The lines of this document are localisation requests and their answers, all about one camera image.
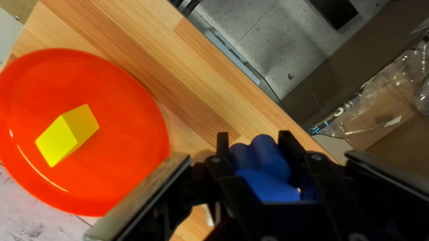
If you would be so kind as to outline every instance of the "screw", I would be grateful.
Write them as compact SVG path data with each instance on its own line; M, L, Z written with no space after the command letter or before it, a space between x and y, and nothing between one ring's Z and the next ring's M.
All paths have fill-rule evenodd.
M367 237L362 233L350 233L348 241L368 241Z
M323 159L323 157L320 154L311 154L309 155L311 159L320 162Z
M279 240L272 236L264 236L260 241L279 241Z
M213 163L218 163L218 162L220 162L220 158L218 158L218 157L214 157L214 158L212 158L212 162L213 162Z

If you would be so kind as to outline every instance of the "yellow sponge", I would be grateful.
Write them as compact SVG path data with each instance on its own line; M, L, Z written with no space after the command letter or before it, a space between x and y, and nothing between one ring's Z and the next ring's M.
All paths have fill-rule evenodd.
M99 129L88 104L59 115L36 139L51 167L79 149Z

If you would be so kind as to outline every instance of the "orange plate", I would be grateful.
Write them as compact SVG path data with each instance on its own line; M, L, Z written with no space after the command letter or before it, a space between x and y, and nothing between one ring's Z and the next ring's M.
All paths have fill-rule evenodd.
M99 130L49 167L35 139L87 103ZM0 159L31 194L64 212L103 216L169 153L163 119L127 72L86 52L43 50L0 75Z

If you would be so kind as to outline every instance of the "blue object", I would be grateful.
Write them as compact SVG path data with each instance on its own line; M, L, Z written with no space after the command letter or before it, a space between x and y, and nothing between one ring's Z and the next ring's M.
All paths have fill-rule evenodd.
M288 181L291 169L269 135L257 135L249 146L230 146L230 163L252 188L261 202L299 201Z

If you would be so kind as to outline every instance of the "clear plastic wrap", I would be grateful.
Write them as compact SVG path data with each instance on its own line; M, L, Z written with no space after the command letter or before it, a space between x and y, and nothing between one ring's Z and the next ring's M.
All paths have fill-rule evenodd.
M317 134L344 138L355 149L367 149L418 111L429 115L427 42L406 51L366 82L354 104Z

